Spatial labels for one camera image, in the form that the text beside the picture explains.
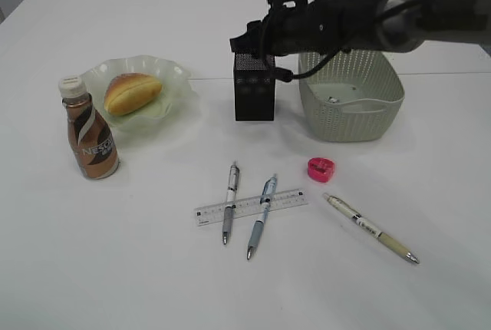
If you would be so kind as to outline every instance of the bread roll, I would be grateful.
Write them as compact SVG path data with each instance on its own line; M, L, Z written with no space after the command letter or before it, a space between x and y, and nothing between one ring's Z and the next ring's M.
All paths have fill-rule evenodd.
M118 75L109 84L104 109L111 115L129 114L151 102L162 90L160 81L148 74Z

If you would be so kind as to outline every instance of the white ruler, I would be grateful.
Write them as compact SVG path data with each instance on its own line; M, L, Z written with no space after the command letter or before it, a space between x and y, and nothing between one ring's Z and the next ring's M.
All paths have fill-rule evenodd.
M260 199L261 196L256 196L237 200L233 214L234 219L260 213L262 211L259 205ZM289 209L290 207L306 205L307 203L303 190L287 190L273 195L269 211ZM202 226L221 223L223 221L223 210L226 206L230 206L230 203L217 203L216 205L194 209L196 224Z

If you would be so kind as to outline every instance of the pen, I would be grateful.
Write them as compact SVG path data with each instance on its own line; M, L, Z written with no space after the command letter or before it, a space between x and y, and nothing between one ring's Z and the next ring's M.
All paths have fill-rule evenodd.
M258 215L254 226L252 228L251 238L249 239L249 244L247 245L247 260L250 260L254 252L258 248L259 240L261 239L262 228L268 217L269 207L271 206L272 195L276 191L276 184L278 180L276 174L270 178L261 193L261 199L259 203L261 204L262 212Z
M399 243L397 240L389 236L387 233L384 233L382 230L377 228L375 224L373 224L370 220L365 219L358 211L353 210L345 201L341 198L337 198L335 196L329 196L327 193L322 195L326 201L329 202L331 206L333 206L337 211L345 215L347 218L353 220L355 224L358 224L367 232L369 232L375 239L377 239L380 243L390 249L392 252L399 255L408 262L411 263L420 263L420 260L413 254L411 251Z
M233 221L233 203L236 200L237 186L239 185L240 170L237 167L236 162L230 167L229 174L229 187L227 188L227 205L223 210L223 225L222 225L222 241L226 245L232 234L232 221Z

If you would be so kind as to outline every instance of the coffee bottle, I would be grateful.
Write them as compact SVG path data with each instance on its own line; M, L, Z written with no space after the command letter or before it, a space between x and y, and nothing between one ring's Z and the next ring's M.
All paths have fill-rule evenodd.
M58 88L68 115L68 142L83 175L90 179L110 176L119 165L116 145L85 83L70 76L61 79Z

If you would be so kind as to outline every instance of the pencil sharpener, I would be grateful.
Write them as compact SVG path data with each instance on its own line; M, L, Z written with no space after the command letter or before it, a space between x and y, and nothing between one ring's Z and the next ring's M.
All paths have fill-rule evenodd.
M307 173L313 180L327 183L332 178L335 167L331 160L315 157L308 161Z

